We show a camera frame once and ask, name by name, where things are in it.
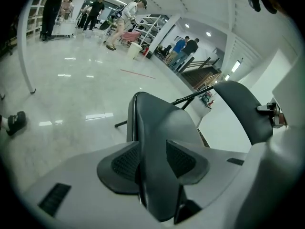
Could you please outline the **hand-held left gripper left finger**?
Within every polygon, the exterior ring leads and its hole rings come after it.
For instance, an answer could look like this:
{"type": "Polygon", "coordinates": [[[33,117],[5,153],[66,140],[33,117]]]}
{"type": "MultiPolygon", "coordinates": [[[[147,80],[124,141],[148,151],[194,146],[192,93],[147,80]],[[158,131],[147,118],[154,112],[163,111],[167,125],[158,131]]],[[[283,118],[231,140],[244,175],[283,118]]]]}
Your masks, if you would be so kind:
{"type": "Polygon", "coordinates": [[[51,229],[158,229],[159,222],[136,196],[112,192],[97,175],[103,158],[136,144],[122,143],[69,158],[21,193],[22,201],[51,229]],[[57,183],[71,188],[51,217],[39,204],[57,183]]]}

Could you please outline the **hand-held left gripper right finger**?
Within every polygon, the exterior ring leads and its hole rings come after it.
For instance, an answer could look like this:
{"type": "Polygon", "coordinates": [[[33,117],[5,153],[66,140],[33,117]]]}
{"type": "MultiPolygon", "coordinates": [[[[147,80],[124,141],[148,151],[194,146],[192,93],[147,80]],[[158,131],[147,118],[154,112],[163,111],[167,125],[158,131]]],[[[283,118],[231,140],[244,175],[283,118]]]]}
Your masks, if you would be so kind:
{"type": "Polygon", "coordinates": [[[224,192],[247,155],[173,140],[166,144],[167,161],[183,185],[187,198],[201,208],[224,192]]]}

